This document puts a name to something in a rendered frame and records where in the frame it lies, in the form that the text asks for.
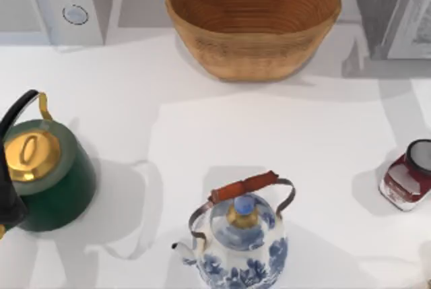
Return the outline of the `woven wooden basket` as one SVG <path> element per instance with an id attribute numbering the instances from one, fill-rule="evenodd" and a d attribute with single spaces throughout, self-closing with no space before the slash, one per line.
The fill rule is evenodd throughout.
<path id="1" fill-rule="evenodd" d="M 165 0 L 165 5 L 198 64 L 232 82 L 292 75 L 341 13 L 341 0 Z"/>

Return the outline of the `blue and white teapot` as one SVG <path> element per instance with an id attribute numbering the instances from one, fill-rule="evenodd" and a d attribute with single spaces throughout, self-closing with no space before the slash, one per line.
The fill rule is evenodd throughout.
<path id="1" fill-rule="evenodd" d="M 290 188 L 276 208 L 256 194 L 270 185 Z M 210 289 L 269 289 L 286 265 L 282 212 L 295 196 L 292 181 L 272 170 L 213 189 L 189 218 L 192 245 L 175 242 L 171 248 Z"/>

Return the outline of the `green and gold kettle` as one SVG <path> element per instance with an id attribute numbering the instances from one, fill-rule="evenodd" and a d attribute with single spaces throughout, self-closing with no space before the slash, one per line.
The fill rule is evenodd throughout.
<path id="1" fill-rule="evenodd" d="M 48 232 L 85 212 L 96 192 L 94 166 L 75 134 L 52 118 L 44 92 L 30 89 L 9 107 L 0 138 L 11 181 L 28 209 L 16 227 Z"/>

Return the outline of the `round microwave knob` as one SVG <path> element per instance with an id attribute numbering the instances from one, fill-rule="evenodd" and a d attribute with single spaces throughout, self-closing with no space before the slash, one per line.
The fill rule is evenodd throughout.
<path id="1" fill-rule="evenodd" d="M 63 18 L 75 26 L 84 25 L 89 20 L 88 12 L 79 5 L 68 5 L 62 10 Z"/>

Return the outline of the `red and white can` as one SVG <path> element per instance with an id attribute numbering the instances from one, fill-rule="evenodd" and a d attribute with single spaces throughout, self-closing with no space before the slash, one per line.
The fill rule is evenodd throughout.
<path id="1" fill-rule="evenodd" d="M 411 142 L 387 169 L 380 193 L 403 212 L 413 210 L 431 193 L 431 139 Z"/>

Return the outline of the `pale microwave oven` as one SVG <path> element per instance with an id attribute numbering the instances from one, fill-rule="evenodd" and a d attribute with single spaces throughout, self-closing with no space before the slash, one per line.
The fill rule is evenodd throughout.
<path id="1" fill-rule="evenodd" d="M 0 45 L 103 45 L 113 0 L 0 0 Z M 68 23 L 64 7 L 79 5 L 89 15 L 80 26 Z"/>

